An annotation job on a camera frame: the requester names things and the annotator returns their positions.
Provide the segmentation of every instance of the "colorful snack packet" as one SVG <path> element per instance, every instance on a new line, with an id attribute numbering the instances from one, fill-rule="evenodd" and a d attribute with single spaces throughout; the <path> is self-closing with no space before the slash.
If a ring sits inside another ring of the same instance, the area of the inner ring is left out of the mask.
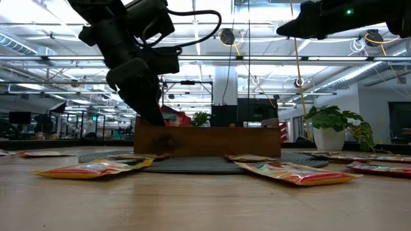
<path id="1" fill-rule="evenodd" d="M 164 160 L 170 157 L 170 154 L 165 153 L 162 155 L 155 155 L 155 154 L 123 154 L 123 155 L 110 155 L 110 158 L 116 160 L 145 160 L 145 159 L 152 159 L 152 160 Z"/>
<path id="2" fill-rule="evenodd" d="M 354 180 L 355 178 L 362 176 L 300 166 L 291 163 L 244 164 L 236 162 L 236 164 L 254 173 L 301 186 L 337 184 Z"/>
<path id="3" fill-rule="evenodd" d="M 396 155 L 396 156 L 369 155 L 366 158 L 370 160 L 374 160 L 374 161 L 411 164 L 411 157 L 405 157 L 401 155 Z"/>
<path id="4" fill-rule="evenodd" d="M 0 150 L 0 157 L 9 156 L 9 155 L 15 155 L 15 151 Z"/>
<path id="5" fill-rule="evenodd" d="M 310 153 L 306 155 L 310 155 L 312 157 L 318 157 L 318 158 L 326 158 L 328 160 L 333 160 L 333 161 L 343 162 L 343 163 L 351 163 L 354 161 L 359 161 L 359 162 L 364 162 L 364 163 L 371 162 L 371 160 L 368 158 L 356 157 L 353 155 L 343 155 L 343 154 L 336 155 L 336 154 L 323 154 L 323 153 Z"/>
<path id="6" fill-rule="evenodd" d="M 105 175 L 118 174 L 124 171 L 130 171 L 133 169 L 139 169 L 142 167 L 148 167 L 152 164 L 153 160 L 144 160 L 134 166 L 109 161 L 98 160 L 97 162 L 91 162 L 87 164 L 79 164 L 76 166 L 60 167 L 57 169 L 40 170 L 31 172 L 36 176 L 44 176 L 48 178 L 58 179 L 91 179 Z"/>
<path id="7" fill-rule="evenodd" d="M 257 155 L 243 154 L 243 155 L 226 155 L 231 161 L 241 162 L 241 163 L 258 163 L 258 162 L 273 162 L 277 159 L 272 157 L 260 157 Z"/>
<path id="8" fill-rule="evenodd" d="M 385 176 L 405 176 L 411 178 L 411 167 L 378 166 L 361 162 L 353 162 L 347 165 L 347 167 L 359 173 L 371 173 Z"/>
<path id="9" fill-rule="evenodd" d="M 73 154 L 61 153 L 59 151 L 17 151 L 16 155 L 22 158 L 38 157 L 73 157 Z"/>

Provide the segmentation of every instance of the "potted plant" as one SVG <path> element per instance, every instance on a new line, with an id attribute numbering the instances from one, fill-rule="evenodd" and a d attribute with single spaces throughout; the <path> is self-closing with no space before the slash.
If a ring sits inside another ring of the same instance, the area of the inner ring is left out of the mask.
<path id="1" fill-rule="evenodd" d="M 372 128 L 362 116 L 350 111 L 341 112 L 337 106 L 312 107 L 305 120 L 311 119 L 314 141 L 319 150 L 340 151 L 345 141 L 345 130 L 349 130 L 364 151 L 374 151 Z"/>
<path id="2" fill-rule="evenodd" d="M 196 112 L 193 115 L 193 126 L 203 126 L 210 118 L 210 114 L 205 112 Z"/>

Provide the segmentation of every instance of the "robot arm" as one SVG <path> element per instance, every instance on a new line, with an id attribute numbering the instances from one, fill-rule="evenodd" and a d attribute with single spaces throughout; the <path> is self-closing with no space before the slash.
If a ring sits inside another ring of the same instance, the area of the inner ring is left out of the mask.
<path id="1" fill-rule="evenodd" d="M 277 29 L 277 34 L 302 39 L 386 22 L 390 32 L 411 36 L 410 0 L 321 0 L 301 4 L 298 18 Z"/>
<path id="2" fill-rule="evenodd" d="M 99 47 L 110 69 L 106 76 L 109 86 L 152 125 L 164 126 L 157 100 L 161 93 L 157 75 L 179 72 L 178 56 L 182 48 L 213 36 L 220 28 L 221 15 L 213 10 L 173 12 L 167 9 L 166 0 L 135 0 L 126 6 L 121 0 L 68 1 L 90 24 L 83 27 L 79 39 L 89 46 Z M 174 32 L 169 13 L 180 16 L 214 14 L 219 22 L 212 33 L 198 41 L 153 48 Z M 160 38 L 148 44 L 147 40 L 156 34 L 161 34 Z"/>

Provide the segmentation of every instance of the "white pot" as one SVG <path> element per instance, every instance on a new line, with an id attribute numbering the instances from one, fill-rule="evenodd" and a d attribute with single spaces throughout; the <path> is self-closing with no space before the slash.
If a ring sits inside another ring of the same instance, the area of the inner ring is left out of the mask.
<path id="1" fill-rule="evenodd" d="M 345 132 L 336 132 L 332 128 L 314 128 L 314 141 L 318 150 L 341 151 L 344 146 Z"/>

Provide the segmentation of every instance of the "wooden board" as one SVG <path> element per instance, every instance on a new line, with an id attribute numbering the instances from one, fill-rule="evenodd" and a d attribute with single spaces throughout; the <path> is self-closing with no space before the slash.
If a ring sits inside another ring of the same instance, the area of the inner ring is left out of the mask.
<path id="1" fill-rule="evenodd" d="M 134 153 L 172 157 L 253 154 L 281 156 L 279 128 L 182 128 L 136 126 Z"/>

